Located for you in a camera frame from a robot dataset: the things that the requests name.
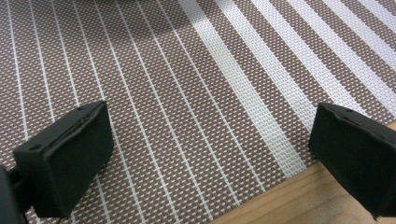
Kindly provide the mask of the brown white striped woven placemat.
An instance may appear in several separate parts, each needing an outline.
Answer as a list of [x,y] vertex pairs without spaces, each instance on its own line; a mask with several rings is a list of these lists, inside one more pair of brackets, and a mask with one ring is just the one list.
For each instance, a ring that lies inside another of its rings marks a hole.
[[209,222],[313,163],[319,103],[396,120],[396,0],[0,0],[0,164],[100,99],[66,224]]

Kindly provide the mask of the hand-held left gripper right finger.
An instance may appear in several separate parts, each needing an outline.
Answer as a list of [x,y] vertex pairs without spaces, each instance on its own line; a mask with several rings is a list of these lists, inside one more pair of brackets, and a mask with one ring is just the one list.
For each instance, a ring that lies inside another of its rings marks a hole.
[[308,148],[372,217],[396,217],[396,131],[320,103]]

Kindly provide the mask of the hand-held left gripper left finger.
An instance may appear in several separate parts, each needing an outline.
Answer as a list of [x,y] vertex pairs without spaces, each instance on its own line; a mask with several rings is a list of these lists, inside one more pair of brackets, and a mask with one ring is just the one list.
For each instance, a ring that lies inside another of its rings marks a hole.
[[113,152],[105,101],[71,110],[13,151],[20,209],[68,218]]

